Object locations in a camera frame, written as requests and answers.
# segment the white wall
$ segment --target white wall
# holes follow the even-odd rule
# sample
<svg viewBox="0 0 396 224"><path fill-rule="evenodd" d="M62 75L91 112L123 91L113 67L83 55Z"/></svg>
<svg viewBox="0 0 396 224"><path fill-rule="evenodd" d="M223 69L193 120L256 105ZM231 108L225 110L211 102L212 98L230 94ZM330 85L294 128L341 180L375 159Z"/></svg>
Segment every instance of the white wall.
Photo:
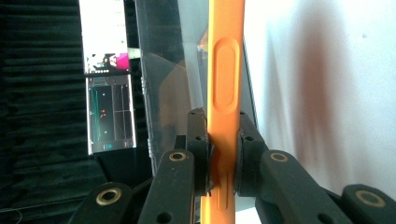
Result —
<svg viewBox="0 0 396 224"><path fill-rule="evenodd" d="M396 199L396 1L246 0L245 39L269 148Z"/></svg>

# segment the screw hole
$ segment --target screw hole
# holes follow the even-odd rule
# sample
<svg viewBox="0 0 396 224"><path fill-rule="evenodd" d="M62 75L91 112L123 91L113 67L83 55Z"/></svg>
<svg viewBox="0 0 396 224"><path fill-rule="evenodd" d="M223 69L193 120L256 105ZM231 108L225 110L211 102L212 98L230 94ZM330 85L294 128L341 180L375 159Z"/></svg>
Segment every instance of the screw hole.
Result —
<svg viewBox="0 0 396 224"><path fill-rule="evenodd" d="M96 203L102 206L113 204L119 200L121 194L121 189L118 188L105 189L96 197Z"/></svg>
<svg viewBox="0 0 396 224"><path fill-rule="evenodd" d="M114 197L116 197L116 193L113 191L106 192L102 198L105 199L106 201L112 200Z"/></svg>
<svg viewBox="0 0 396 224"><path fill-rule="evenodd" d="M283 155L282 153L277 153L277 152L272 153L270 157L271 157L271 159L273 159L273 161L282 161L283 162L283 161L288 160L287 156Z"/></svg>
<svg viewBox="0 0 396 224"><path fill-rule="evenodd" d="M384 207L386 205L381 197L365 189L356 191L355 195L361 202L372 207Z"/></svg>
<svg viewBox="0 0 396 224"><path fill-rule="evenodd" d="M170 221L172 221L172 216L169 213L161 213L157 216L157 223L169 223Z"/></svg>
<svg viewBox="0 0 396 224"><path fill-rule="evenodd" d="M181 152L175 152L169 155L171 161L184 161L187 158L186 154Z"/></svg>
<svg viewBox="0 0 396 224"><path fill-rule="evenodd" d="M326 214L319 214L318 219L323 224L333 224L332 218Z"/></svg>
<svg viewBox="0 0 396 224"><path fill-rule="evenodd" d="M191 115L200 115L200 114L202 114L202 111L200 111L200 110L195 110L195 111L190 112L190 114L191 114Z"/></svg>
<svg viewBox="0 0 396 224"><path fill-rule="evenodd" d="M254 141L254 137L252 136L247 136L245 137L246 140L248 140L249 142Z"/></svg>

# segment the black plastic bracket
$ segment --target black plastic bracket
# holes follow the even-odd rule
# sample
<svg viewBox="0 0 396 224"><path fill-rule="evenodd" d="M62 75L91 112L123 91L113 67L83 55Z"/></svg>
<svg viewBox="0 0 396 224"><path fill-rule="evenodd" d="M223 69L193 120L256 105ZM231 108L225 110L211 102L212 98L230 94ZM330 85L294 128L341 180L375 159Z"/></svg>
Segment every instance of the black plastic bracket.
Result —
<svg viewBox="0 0 396 224"><path fill-rule="evenodd" d="M289 153L262 154L261 198L275 203L285 223L352 223Z"/></svg>
<svg viewBox="0 0 396 224"><path fill-rule="evenodd" d="M193 193L192 153L183 149L163 153L138 223L193 223Z"/></svg>
<svg viewBox="0 0 396 224"><path fill-rule="evenodd" d="M205 196L210 191L210 158L212 146L207 134L205 111L196 108L187 119L186 149L194 155L195 196Z"/></svg>
<svg viewBox="0 0 396 224"><path fill-rule="evenodd" d="M134 189L121 183L106 183L91 191L69 224L131 223L139 218L151 179Z"/></svg>
<svg viewBox="0 0 396 224"><path fill-rule="evenodd" d="M355 223L391 224L396 221L396 202L381 190L365 185L346 186L341 206Z"/></svg>
<svg viewBox="0 0 396 224"><path fill-rule="evenodd" d="M234 190L241 197L256 197L262 181L260 173L262 153L269 149L256 126L242 111L238 145Z"/></svg>

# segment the black mounting arm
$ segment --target black mounting arm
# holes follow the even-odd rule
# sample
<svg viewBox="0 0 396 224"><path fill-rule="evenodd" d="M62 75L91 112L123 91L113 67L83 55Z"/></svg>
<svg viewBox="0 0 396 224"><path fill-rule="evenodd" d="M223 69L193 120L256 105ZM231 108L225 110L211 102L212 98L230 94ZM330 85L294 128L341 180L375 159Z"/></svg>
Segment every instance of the black mounting arm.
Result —
<svg viewBox="0 0 396 224"><path fill-rule="evenodd" d="M395 222L396 202L382 191L352 185L341 197L331 193L289 153L269 150L248 115L241 112L240 120L234 191L256 197L262 223ZM69 223L194 223L194 196L210 196L213 150L205 112L194 109L187 135L178 136L175 149L163 154L152 183L134 189L104 184L87 196Z"/></svg>

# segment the orange phone case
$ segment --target orange phone case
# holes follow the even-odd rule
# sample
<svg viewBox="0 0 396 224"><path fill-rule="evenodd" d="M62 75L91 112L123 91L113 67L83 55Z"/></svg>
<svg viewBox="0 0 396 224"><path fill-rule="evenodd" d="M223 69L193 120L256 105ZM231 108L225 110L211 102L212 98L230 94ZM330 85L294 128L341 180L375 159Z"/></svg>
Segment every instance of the orange phone case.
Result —
<svg viewBox="0 0 396 224"><path fill-rule="evenodd" d="M201 223L235 223L233 179L241 88L244 0L209 1L207 131L215 146L214 188L201 198Z"/></svg>

